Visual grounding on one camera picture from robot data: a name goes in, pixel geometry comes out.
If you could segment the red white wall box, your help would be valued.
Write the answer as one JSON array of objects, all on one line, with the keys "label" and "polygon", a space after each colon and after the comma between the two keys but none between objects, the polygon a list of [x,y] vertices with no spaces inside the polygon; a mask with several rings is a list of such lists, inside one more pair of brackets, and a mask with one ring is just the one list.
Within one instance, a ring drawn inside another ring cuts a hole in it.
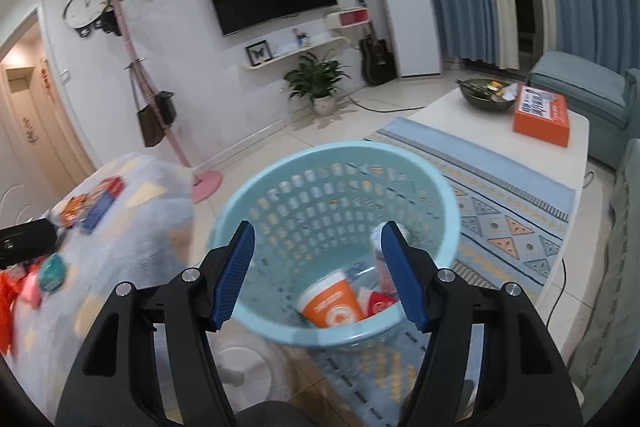
[{"label": "red white wall box", "polygon": [[363,6],[339,10],[326,16],[326,27],[333,30],[352,28],[369,22],[369,10]]}]

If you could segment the orange plastic bag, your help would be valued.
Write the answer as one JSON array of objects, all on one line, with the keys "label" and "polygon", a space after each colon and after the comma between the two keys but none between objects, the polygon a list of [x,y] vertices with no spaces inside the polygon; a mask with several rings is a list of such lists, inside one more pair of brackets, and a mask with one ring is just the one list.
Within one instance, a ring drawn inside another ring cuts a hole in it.
[{"label": "orange plastic bag", "polygon": [[0,273],[0,351],[6,355],[11,347],[14,332],[12,308],[22,291],[22,282],[14,280],[8,273]]}]

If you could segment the orange paper cup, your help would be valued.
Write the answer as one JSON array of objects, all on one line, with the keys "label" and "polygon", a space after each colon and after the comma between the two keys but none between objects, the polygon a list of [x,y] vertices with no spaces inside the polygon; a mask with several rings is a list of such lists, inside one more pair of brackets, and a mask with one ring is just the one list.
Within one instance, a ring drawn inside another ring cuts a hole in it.
[{"label": "orange paper cup", "polygon": [[342,270],[311,284],[299,296],[297,311],[318,329],[355,324],[364,319],[357,296]]}]

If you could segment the green potted plant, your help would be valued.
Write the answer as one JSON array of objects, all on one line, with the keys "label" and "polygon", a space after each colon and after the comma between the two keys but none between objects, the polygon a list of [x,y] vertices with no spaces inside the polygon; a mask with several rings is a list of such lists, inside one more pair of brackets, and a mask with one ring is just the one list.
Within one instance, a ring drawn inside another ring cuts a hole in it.
[{"label": "green potted plant", "polygon": [[328,117],[337,108],[336,95],[340,82],[350,76],[345,66],[335,58],[319,58],[311,52],[299,55],[297,66],[283,79],[288,84],[290,98],[308,100],[320,117]]}]

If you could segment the orange cardboard box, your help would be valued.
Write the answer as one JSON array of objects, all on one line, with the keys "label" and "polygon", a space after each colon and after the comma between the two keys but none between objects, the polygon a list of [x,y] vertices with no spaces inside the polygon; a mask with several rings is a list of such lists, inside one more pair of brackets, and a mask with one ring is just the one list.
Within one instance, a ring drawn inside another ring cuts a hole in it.
[{"label": "orange cardboard box", "polygon": [[568,147],[570,118],[564,96],[522,86],[516,99],[513,131],[557,146]]}]

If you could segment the light blue plastic basket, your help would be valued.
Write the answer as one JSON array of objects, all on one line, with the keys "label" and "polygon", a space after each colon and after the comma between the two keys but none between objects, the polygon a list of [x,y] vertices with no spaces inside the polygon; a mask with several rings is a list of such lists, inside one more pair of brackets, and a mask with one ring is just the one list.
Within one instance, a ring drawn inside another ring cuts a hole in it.
[{"label": "light blue plastic basket", "polygon": [[243,220],[256,246],[235,320],[273,343],[310,349],[370,347],[407,326],[399,305],[335,329],[318,329],[296,309],[321,277],[373,265],[378,225],[396,222],[439,268],[454,261],[461,229],[454,192],[436,167],[370,141],[308,148],[257,173],[227,200],[209,245],[227,243]]}]

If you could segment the blue red snack box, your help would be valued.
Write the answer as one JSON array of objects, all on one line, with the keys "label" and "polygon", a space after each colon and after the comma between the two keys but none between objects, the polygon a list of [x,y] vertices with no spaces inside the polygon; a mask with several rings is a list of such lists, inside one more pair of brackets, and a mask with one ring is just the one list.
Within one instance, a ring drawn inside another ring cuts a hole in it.
[{"label": "blue red snack box", "polygon": [[58,214],[62,227],[91,234],[124,188],[121,176],[109,176],[91,192],[73,196]]}]

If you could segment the black acoustic guitar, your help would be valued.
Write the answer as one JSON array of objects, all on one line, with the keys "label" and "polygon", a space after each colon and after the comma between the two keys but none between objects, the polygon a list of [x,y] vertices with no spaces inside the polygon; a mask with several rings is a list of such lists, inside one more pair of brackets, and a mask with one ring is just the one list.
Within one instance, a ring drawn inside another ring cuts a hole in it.
[{"label": "black acoustic guitar", "polygon": [[366,23],[359,41],[361,75],[369,86],[382,86],[397,78],[395,57],[384,39],[376,35],[372,23]]}]

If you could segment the pink clay packet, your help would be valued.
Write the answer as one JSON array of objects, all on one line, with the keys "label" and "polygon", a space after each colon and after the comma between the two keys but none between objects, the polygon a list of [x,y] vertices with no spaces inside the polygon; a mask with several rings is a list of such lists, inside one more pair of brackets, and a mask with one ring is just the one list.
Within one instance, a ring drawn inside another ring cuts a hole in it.
[{"label": "pink clay packet", "polygon": [[38,268],[32,268],[22,280],[22,289],[18,295],[23,303],[32,309],[38,309],[41,303],[41,291],[38,284]]}]

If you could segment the pink coat rack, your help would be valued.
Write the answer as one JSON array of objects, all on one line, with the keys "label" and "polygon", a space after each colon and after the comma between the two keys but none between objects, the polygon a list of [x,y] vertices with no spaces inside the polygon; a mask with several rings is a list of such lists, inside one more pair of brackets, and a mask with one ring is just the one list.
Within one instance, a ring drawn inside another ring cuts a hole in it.
[{"label": "pink coat rack", "polygon": [[206,169],[204,171],[198,170],[193,167],[190,160],[183,152],[180,143],[175,136],[175,133],[171,130],[170,124],[165,124],[162,118],[160,109],[156,103],[157,89],[155,88],[153,81],[149,73],[146,71],[143,65],[142,58],[137,54],[137,50],[134,47],[130,31],[127,25],[124,8],[122,7],[122,0],[110,0],[111,6],[115,12],[116,22],[120,33],[122,34],[122,42],[124,43],[125,50],[129,58],[129,72],[130,78],[134,80],[134,83],[138,87],[138,91],[142,94],[146,104],[153,109],[155,120],[163,131],[163,138],[168,141],[171,150],[175,153],[178,161],[184,168],[188,168],[192,173],[192,187],[191,196],[194,204],[201,204],[205,202],[210,196],[214,195],[218,188],[221,187],[222,173],[215,169]]}]

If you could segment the teal sofa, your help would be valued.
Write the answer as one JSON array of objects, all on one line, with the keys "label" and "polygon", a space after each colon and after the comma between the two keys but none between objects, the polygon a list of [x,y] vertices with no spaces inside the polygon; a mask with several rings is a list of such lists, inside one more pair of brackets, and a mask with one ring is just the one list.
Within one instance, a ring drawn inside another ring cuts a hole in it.
[{"label": "teal sofa", "polygon": [[589,120],[589,156],[620,168],[627,143],[639,136],[638,69],[617,74],[585,58],[548,51],[526,82],[563,95],[570,110]]}]

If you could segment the black hanging bag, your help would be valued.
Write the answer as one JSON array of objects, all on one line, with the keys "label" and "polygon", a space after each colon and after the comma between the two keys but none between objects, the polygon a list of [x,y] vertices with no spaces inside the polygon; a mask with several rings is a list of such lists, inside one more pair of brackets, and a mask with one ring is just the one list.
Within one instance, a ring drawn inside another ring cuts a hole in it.
[{"label": "black hanging bag", "polygon": [[173,97],[174,94],[172,92],[165,90],[157,92],[154,96],[158,113],[160,113],[160,120],[166,127],[171,127],[177,116],[174,101],[172,101]]}]

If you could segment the white coffee table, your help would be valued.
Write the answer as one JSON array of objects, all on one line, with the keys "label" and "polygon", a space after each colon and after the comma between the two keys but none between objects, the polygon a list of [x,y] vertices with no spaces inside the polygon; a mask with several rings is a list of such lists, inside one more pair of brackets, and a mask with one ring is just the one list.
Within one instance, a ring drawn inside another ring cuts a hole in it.
[{"label": "white coffee table", "polygon": [[521,188],[537,197],[540,205],[548,204],[564,211],[563,242],[542,286],[540,299],[547,297],[561,268],[587,167],[589,121],[571,110],[567,115],[570,121],[567,147],[514,132],[512,115],[474,108],[458,90],[438,98],[410,117],[412,121],[473,144],[480,156],[471,159],[470,166]]}]

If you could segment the teal clay packet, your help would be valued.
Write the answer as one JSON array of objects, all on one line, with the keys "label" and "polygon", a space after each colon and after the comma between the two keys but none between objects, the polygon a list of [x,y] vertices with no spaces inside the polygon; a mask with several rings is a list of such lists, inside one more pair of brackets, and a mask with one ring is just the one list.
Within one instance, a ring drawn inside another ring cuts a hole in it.
[{"label": "teal clay packet", "polygon": [[66,277],[66,265],[59,254],[52,254],[40,263],[37,284],[40,291],[52,293],[60,288]]}]

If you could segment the white wavy lower shelf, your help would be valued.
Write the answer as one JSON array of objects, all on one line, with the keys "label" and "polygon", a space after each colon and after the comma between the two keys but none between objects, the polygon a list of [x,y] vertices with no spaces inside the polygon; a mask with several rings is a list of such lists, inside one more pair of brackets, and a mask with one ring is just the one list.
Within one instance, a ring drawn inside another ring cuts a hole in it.
[{"label": "white wavy lower shelf", "polygon": [[244,69],[247,72],[255,72],[255,70],[277,64],[279,62],[287,60],[290,57],[294,57],[303,53],[308,53],[315,49],[320,49],[322,48],[322,46],[337,46],[338,48],[341,48],[342,46],[349,46],[349,45],[350,45],[350,41],[345,37],[342,37],[342,36],[332,37],[326,40],[314,42],[311,46],[308,46],[308,48],[299,48],[296,50],[279,54],[273,58],[270,58],[270,60],[262,62],[258,65],[240,64],[239,68]]}]

